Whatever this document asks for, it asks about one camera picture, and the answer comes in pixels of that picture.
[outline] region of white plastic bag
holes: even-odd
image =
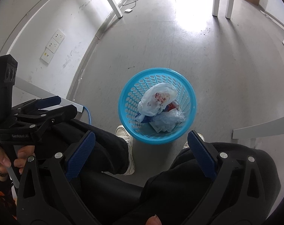
[[[169,83],[159,83],[148,89],[138,104],[139,115],[136,120],[141,122],[145,116],[153,117],[161,113],[177,96],[176,88]]]
[[[174,108],[169,112],[162,112],[154,116],[150,125],[157,133],[160,131],[171,132],[176,125],[182,123],[185,119],[184,113]]]

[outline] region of gray floor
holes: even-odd
[[[76,102],[90,109],[93,125],[114,133],[125,83],[147,68],[171,68],[196,93],[198,112],[190,129],[207,142],[266,150],[283,184],[284,135],[236,141],[231,133],[284,116],[284,31],[244,0],[234,1],[231,20],[225,18],[226,0],[220,0],[219,16],[213,17],[212,1],[139,0],[131,13],[115,19],[97,45]],[[185,141],[186,135],[161,146],[135,141],[136,172],[119,178],[144,185],[170,166]]]

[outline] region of bolt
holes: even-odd
[[[32,162],[35,158],[33,156],[28,157],[28,162]]]
[[[55,154],[55,158],[61,158],[63,156],[63,154],[61,152],[58,152]]]
[[[227,158],[228,157],[228,155],[225,153],[225,152],[221,152],[220,153],[220,157],[222,157],[222,158]]]
[[[248,161],[254,162],[254,158],[253,157],[248,157]]]

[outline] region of shoe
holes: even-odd
[[[199,137],[202,139],[202,141],[204,142],[204,136],[202,135],[202,134],[199,134],[199,133],[197,133],[198,135],[199,135]],[[188,148],[189,146],[188,146],[188,141],[185,143],[185,145],[184,145],[184,147],[183,147],[183,149],[185,149],[185,148]]]
[[[124,139],[127,142],[129,148],[129,167],[127,171],[122,175],[131,175],[135,172],[135,163],[133,159],[133,143],[134,138],[127,132],[123,125],[119,125],[116,129],[115,135]]]

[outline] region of electrical outlet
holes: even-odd
[[[52,53],[55,53],[59,45],[60,44],[54,38],[51,38],[46,48],[49,49]]]
[[[49,49],[46,48],[41,56],[41,59],[43,59],[45,62],[49,64],[53,56],[54,54]]]
[[[65,35],[62,33],[62,31],[57,30],[57,32],[54,34],[53,38],[61,44],[62,40],[65,38]]]

